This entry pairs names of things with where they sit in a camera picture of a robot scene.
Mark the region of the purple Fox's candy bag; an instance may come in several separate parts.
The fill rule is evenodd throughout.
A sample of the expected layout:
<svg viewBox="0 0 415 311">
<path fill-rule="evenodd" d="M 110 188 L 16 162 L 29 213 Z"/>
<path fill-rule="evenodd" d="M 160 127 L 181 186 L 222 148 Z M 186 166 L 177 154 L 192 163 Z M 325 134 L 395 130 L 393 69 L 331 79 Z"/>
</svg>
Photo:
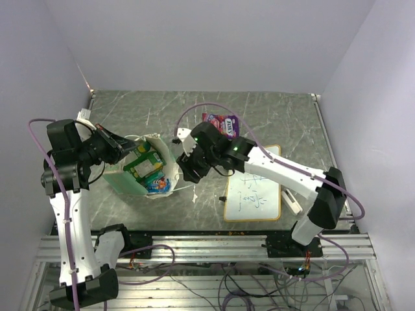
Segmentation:
<svg viewBox="0 0 415 311">
<path fill-rule="evenodd" d="M 203 113 L 202 121 L 214 125 L 214 127 L 227 138 L 233 139 L 239 136 L 239 120 L 234 115 Z"/>
</svg>

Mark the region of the green white paper bag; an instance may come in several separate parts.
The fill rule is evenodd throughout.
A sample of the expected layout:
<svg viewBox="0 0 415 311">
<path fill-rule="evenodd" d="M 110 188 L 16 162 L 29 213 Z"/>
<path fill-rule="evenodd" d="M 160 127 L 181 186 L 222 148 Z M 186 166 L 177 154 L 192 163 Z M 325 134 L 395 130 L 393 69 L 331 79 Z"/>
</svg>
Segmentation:
<svg viewBox="0 0 415 311">
<path fill-rule="evenodd" d="M 181 173 L 161 135 L 127 135 L 126 138 L 137 142 L 138 146 L 118 164 L 108 165 L 103 174 L 113 190 L 152 200 L 177 191 Z"/>
</svg>

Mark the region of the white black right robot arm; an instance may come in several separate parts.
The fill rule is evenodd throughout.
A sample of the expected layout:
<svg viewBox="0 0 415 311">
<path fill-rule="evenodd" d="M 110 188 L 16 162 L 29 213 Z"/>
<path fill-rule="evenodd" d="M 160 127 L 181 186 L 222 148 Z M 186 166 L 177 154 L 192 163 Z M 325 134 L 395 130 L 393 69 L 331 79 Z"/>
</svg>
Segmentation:
<svg viewBox="0 0 415 311">
<path fill-rule="evenodd" d="M 291 255 L 302 255 L 317 234 L 336 228 L 346 201 L 339 169 L 301 165 L 265 150 L 251 139 L 230 139 L 208 122 L 192 130 L 178 128 L 175 136 L 175 142 L 182 144 L 184 150 L 176 162 L 185 181 L 198 183 L 212 168 L 222 167 L 267 178 L 311 201 L 307 214 L 293 225 L 285 242 Z"/>
</svg>

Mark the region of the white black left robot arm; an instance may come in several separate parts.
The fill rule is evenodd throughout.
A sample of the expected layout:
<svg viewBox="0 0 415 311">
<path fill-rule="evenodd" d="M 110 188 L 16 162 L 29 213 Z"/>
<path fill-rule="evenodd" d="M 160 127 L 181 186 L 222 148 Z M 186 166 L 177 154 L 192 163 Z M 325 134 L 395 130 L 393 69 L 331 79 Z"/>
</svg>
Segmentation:
<svg viewBox="0 0 415 311">
<path fill-rule="evenodd" d="M 46 153 L 41 184 L 50 199 L 60 243 L 59 286 L 50 292 L 53 306 L 65 310 L 115 299 L 119 285 L 115 267 L 132 250 L 123 224 L 105 227 L 92 240 L 88 221 L 91 167 L 114 165 L 137 148 L 136 141 L 101 125 L 89 127 L 81 138 L 78 121 L 64 119 L 47 125 L 51 150 Z"/>
</svg>

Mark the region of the blue M&M's packet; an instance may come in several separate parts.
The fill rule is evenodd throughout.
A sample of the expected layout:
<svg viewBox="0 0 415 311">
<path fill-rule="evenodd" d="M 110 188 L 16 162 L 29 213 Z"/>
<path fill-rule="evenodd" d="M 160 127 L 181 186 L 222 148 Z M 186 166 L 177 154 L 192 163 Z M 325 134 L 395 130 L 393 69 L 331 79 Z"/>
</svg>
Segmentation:
<svg viewBox="0 0 415 311">
<path fill-rule="evenodd" d="M 153 194 L 165 194 L 171 189 L 171 182 L 169 178 L 158 178 L 145 185 L 148 193 Z"/>
</svg>

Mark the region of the green snack packet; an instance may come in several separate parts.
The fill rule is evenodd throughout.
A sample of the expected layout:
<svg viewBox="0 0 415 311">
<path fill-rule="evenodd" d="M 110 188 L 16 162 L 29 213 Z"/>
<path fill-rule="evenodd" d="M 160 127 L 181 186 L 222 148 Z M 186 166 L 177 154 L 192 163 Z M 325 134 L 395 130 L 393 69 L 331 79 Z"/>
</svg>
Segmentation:
<svg viewBox="0 0 415 311">
<path fill-rule="evenodd" d="M 164 164 L 160 153 L 150 143 L 144 142 L 126 156 L 123 170 L 141 182 L 161 170 Z"/>
</svg>

